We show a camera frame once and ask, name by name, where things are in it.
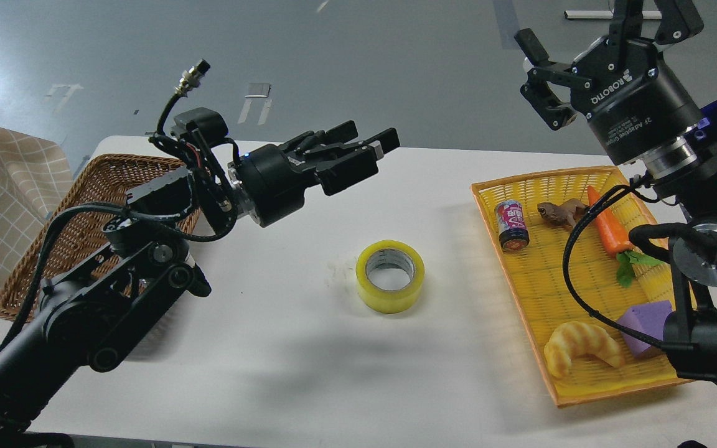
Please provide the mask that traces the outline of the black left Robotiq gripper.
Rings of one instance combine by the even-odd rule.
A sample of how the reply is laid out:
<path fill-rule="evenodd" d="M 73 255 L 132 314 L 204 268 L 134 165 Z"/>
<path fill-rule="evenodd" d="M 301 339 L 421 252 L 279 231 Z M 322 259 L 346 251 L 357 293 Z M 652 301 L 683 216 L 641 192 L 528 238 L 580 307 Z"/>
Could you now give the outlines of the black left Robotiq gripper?
<path fill-rule="evenodd" d="M 350 141 L 357 136 L 355 122 L 347 120 L 243 156 L 237 179 L 254 221 L 264 228 L 301 209 L 308 188 L 320 186 L 324 195 L 333 196 L 365 181 L 378 173 L 379 159 L 400 147 L 396 128 Z"/>

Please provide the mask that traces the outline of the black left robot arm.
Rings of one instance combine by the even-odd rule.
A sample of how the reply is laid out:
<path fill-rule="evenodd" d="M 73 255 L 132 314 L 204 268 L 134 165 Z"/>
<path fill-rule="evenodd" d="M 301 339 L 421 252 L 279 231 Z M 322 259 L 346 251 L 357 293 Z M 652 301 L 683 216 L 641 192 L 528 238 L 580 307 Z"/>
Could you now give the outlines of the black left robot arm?
<path fill-rule="evenodd" d="M 0 344 L 0 447 L 74 445 L 29 426 L 79 368 L 116 369 L 183 294 L 210 295 L 190 242 L 220 240 L 245 216 L 270 226 L 301 209 L 308 188 L 344 191 L 400 147 L 395 128 L 361 140 L 348 120 L 242 155 L 208 108 L 177 114 L 166 133 L 174 106 L 209 70 L 199 60 L 182 74 L 149 136 L 182 167 L 129 190 L 123 205 L 85 202 L 49 222 Z"/>

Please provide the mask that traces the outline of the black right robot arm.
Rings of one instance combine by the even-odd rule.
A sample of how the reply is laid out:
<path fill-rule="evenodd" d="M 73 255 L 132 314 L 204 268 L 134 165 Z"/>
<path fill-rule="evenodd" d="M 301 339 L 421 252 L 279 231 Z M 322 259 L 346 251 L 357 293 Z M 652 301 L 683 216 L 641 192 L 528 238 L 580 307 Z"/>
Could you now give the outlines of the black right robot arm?
<path fill-rule="evenodd" d="M 515 40 L 532 64 L 521 94 L 552 130 L 583 114 L 615 165 L 641 161 L 646 174 L 601 196 L 570 233 L 561 268 L 567 289 L 590 317 L 665 352 L 681 379 L 717 386 L 717 100 L 700 108 L 663 59 L 663 51 L 705 24 L 692 1 L 657 1 L 657 33 L 641 34 L 641 1 L 617 1 L 608 32 L 571 63 L 550 57 L 532 29 Z M 569 277 L 569 259 L 593 218 L 638 187 L 674 197 L 686 222 L 636 226 L 630 241 L 670 266 L 675 310 L 662 340 L 623 328 L 592 309 Z"/>

